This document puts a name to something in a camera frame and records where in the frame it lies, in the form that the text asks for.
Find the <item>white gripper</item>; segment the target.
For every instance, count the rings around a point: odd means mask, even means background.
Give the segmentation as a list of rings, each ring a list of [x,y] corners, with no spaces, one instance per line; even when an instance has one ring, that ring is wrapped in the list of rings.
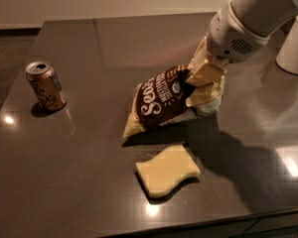
[[[242,62],[265,47],[270,36],[262,37],[247,29],[237,18],[232,1],[213,16],[207,37],[203,37],[191,59],[186,82],[195,86],[186,99],[188,107],[207,104],[224,92],[226,59]]]

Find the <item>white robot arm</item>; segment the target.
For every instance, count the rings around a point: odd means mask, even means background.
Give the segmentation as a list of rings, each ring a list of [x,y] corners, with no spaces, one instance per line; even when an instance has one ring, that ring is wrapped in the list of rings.
[[[298,0],[227,0],[213,16],[189,63],[186,82],[195,90],[186,105],[197,107],[221,96],[226,65],[251,58],[295,16]]]

